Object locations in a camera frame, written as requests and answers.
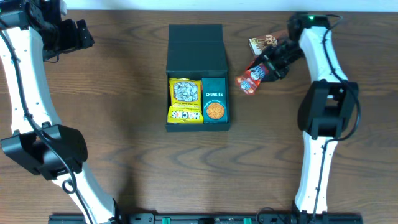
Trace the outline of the yellow Hacks candy bag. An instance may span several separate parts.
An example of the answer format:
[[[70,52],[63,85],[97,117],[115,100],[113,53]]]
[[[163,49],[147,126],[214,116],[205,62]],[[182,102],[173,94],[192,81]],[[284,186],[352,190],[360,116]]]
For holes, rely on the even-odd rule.
[[[201,81],[170,78],[170,106],[167,122],[173,124],[203,124]]]

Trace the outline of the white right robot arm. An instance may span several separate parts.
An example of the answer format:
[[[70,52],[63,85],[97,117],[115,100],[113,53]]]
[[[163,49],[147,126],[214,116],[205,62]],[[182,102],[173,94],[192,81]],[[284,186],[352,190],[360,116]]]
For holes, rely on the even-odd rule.
[[[305,58],[311,85],[298,109],[298,128],[303,132],[304,156],[300,185],[289,213],[261,209],[258,223],[362,223],[361,215],[330,214],[326,191],[337,144],[350,138],[361,118],[359,86],[342,71],[331,41],[330,15],[297,12],[287,21],[289,38],[268,45],[245,71],[253,94],[260,82],[285,78],[289,65]]]

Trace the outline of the red Hello Panda box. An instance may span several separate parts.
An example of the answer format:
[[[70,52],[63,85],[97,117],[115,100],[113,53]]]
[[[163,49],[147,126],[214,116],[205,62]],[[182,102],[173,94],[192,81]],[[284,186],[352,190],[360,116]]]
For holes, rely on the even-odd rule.
[[[267,68],[260,64],[247,69],[243,75],[237,76],[235,82],[245,94],[253,95],[267,74]]]

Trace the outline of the dark green box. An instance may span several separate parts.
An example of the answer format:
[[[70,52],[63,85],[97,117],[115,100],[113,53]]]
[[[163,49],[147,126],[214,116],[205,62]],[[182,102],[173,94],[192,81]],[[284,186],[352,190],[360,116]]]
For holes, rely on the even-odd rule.
[[[227,131],[230,128],[228,64],[220,24],[169,25],[166,77],[168,86],[170,78],[200,81],[203,78],[224,78],[228,113],[227,123],[173,124],[166,120],[168,132]],[[169,107],[170,90],[167,101]]]

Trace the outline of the teal coconut cookie box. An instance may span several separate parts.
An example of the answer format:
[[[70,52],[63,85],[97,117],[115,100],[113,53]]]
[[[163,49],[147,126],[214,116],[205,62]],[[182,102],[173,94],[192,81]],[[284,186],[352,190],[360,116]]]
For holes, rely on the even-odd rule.
[[[224,78],[202,79],[204,123],[227,123],[227,91]]]

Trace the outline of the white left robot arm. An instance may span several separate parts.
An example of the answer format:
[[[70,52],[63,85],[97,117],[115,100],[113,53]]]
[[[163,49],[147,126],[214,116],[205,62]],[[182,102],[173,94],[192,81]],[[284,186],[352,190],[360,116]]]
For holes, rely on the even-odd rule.
[[[83,213],[84,223],[122,223],[118,205],[87,164],[82,133],[62,124],[44,65],[94,44],[84,20],[67,19],[63,1],[2,1],[1,62],[12,106],[12,134],[5,155],[33,175],[61,187]]]

